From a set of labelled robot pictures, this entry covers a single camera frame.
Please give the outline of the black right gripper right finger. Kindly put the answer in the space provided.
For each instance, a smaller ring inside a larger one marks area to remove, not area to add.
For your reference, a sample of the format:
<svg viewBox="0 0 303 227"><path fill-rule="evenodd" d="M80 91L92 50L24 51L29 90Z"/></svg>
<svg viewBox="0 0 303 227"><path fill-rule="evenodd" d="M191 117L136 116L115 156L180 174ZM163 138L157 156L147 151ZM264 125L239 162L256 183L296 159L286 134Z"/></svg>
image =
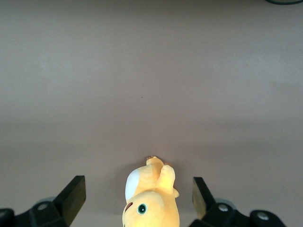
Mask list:
<svg viewBox="0 0 303 227"><path fill-rule="evenodd" d="M202 177L193 178L192 202L197 219L192 227L284 227L283 221L267 210L253 210L248 216L240 213L227 200L216 200Z"/></svg>

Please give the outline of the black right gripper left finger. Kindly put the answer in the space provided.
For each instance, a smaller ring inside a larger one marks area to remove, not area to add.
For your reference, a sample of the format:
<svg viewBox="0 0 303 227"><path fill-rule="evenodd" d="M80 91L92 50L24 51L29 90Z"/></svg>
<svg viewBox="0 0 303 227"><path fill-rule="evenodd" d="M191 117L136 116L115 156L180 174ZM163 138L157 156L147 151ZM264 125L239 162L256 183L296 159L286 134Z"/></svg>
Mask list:
<svg viewBox="0 0 303 227"><path fill-rule="evenodd" d="M44 200L26 212L15 215L13 209L0 209L2 227L69 227L86 200L85 176L75 176L51 200Z"/></svg>

